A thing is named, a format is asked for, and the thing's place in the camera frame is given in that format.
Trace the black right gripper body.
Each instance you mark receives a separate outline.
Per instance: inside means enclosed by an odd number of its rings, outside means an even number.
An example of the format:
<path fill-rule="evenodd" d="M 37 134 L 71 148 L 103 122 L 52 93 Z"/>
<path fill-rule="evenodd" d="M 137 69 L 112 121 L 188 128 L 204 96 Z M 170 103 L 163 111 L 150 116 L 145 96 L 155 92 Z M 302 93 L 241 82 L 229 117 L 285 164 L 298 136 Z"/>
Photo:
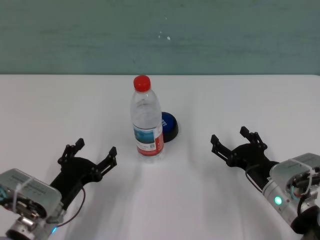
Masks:
<path fill-rule="evenodd" d="M 265 143 L 246 143 L 231 152 L 231 167 L 243 169 L 261 190 L 269 182 L 271 168 L 278 164 L 265 156 Z"/>

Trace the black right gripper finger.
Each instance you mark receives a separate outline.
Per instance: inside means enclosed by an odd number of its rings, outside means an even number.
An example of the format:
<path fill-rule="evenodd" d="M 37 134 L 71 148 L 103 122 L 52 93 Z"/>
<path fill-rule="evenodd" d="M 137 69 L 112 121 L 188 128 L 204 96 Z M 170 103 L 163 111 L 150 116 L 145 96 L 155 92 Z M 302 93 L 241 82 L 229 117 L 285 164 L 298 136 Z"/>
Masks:
<path fill-rule="evenodd" d="M 212 153 L 224 160 L 227 165 L 234 165 L 233 152 L 225 147 L 215 134 L 211 136 L 210 142 L 212 144 Z"/>
<path fill-rule="evenodd" d="M 267 145 L 262 141 L 258 132 L 250 132 L 245 126 L 242 126 L 239 133 L 251 144 L 258 144 L 263 150 L 267 149 Z"/>

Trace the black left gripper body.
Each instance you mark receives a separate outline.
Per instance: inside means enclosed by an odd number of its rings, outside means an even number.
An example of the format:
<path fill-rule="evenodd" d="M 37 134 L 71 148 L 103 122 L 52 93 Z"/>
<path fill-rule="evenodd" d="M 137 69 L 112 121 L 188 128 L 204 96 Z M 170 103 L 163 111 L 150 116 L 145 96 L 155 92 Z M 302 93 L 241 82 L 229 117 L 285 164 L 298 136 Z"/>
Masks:
<path fill-rule="evenodd" d="M 58 164 L 61 166 L 60 173 L 50 186 L 60 192 L 62 209 L 67 210 L 82 187 L 101 181 L 102 174 L 95 163 L 81 157 L 61 157 Z"/>

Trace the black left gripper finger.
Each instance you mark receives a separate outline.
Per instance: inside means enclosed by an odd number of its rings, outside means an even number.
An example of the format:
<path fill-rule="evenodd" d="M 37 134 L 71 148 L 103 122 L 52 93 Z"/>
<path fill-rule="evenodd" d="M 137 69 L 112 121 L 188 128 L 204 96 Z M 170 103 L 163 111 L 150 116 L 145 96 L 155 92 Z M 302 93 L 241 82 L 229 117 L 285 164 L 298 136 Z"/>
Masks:
<path fill-rule="evenodd" d="M 59 164 L 65 163 L 69 158 L 73 158 L 84 146 L 85 142 L 83 138 L 79 138 L 73 145 L 67 144 L 62 156 L 58 159 L 57 162 Z"/>
<path fill-rule="evenodd" d="M 100 182 L 104 175 L 117 165 L 117 148 L 113 146 L 104 160 L 97 164 L 93 170 L 93 181 Z"/>

